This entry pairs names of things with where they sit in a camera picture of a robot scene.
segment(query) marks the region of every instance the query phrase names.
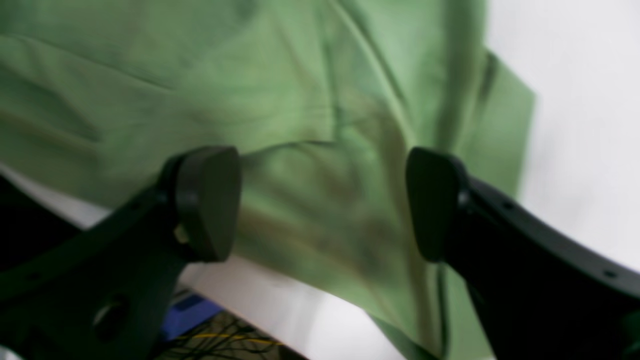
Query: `green fabric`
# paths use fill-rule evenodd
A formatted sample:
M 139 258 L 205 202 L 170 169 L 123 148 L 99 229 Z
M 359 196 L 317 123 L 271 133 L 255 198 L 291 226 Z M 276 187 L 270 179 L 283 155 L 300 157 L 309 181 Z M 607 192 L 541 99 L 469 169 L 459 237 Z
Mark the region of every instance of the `green fabric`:
M 482 1 L 0 0 L 0 161 L 115 207 L 169 156 L 235 145 L 234 251 L 436 357 L 484 357 L 463 282 L 417 252 L 404 189 L 421 145 L 515 193 L 532 95 L 483 28 Z

